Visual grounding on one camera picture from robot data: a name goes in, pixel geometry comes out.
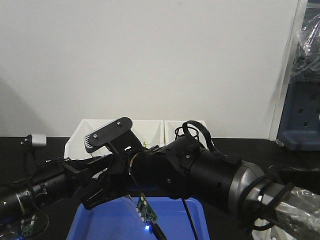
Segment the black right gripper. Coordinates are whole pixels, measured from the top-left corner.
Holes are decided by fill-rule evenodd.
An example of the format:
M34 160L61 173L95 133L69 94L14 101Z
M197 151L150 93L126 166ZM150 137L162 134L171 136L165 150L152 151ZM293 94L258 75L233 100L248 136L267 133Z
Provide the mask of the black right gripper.
M65 161L76 170L89 169L99 175L93 189L82 198L87 210L124 197L133 191L162 191L171 199L193 195L191 168L200 143L194 138L178 138L170 144L153 148L132 147L119 154Z

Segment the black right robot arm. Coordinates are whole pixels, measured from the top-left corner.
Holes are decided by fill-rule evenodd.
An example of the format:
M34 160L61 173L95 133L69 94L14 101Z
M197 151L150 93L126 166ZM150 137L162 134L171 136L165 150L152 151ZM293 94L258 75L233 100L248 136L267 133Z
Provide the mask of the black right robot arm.
M161 190L195 198L236 217L252 231L278 227L297 240L320 237L320 168L259 163L222 153L202 121L83 119L64 156L85 160L113 154L97 171L84 204L92 209L130 191Z

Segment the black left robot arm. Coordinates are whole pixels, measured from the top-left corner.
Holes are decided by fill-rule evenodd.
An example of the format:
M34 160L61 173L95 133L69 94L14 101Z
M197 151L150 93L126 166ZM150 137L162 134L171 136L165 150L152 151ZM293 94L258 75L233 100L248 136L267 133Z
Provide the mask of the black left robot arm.
M87 159L55 159L26 172L18 182L0 187L0 223L11 224L33 215L36 211L93 183L92 189L81 198L87 210L127 195L132 180L128 157L115 153Z

